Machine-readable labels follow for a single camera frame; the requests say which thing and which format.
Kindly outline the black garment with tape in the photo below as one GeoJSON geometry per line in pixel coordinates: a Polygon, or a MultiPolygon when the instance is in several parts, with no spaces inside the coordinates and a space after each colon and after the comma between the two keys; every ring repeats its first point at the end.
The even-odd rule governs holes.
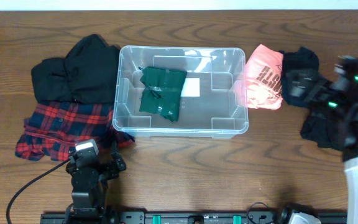
{"type": "Polygon", "coordinates": [[[320,111],[311,110],[303,123],[300,135],[303,139],[316,142],[320,148],[342,151],[338,138],[339,123],[320,111]]]}

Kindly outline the pink printed shirt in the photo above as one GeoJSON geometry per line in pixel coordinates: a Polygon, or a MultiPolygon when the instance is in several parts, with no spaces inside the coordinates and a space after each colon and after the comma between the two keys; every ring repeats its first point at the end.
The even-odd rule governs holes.
{"type": "Polygon", "coordinates": [[[245,66],[247,107],[277,110],[281,107],[283,54],[260,44],[245,66]]]}

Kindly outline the navy garment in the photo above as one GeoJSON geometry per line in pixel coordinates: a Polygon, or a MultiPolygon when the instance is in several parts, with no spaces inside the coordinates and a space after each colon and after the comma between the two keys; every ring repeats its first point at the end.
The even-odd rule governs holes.
{"type": "Polygon", "coordinates": [[[288,105],[305,108],[302,98],[291,98],[288,95],[287,73],[290,70],[319,70],[319,58],[310,49],[300,47],[297,52],[280,51],[283,54],[282,63],[282,95],[288,105]]]}

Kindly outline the dark green garment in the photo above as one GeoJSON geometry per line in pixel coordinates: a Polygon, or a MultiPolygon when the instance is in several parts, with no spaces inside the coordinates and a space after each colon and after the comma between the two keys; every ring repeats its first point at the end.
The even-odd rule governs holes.
{"type": "Polygon", "coordinates": [[[177,122],[187,72],[160,67],[139,69],[142,72],[140,82],[144,85],[139,111],[159,114],[171,122],[177,122]]]}

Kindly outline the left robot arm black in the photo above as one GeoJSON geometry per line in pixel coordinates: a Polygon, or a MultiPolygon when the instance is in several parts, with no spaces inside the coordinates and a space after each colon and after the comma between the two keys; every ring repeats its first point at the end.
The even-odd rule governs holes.
{"type": "Polygon", "coordinates": [[[111,160],[100,162],[99,149],[95,140],[83,141],[75,146],[69,156],[66,171],[71,175],[73,190],[72,222],[108,223],[114,220],[114,213],[107,211],[106,194],[108,181],[119,177],[126,170],[117,144],[110,149],[111,160]]]}

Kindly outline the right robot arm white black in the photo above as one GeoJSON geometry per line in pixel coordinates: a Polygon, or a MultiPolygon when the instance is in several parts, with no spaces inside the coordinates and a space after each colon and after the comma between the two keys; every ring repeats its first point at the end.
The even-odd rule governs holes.
{"type": "Polygon", "coordinates": [[[288,72],[289,95],[337,123],[347,180],[347,222],[358,223],[358,58],[343,57],[331,82],[314,70],[288,72]]]}

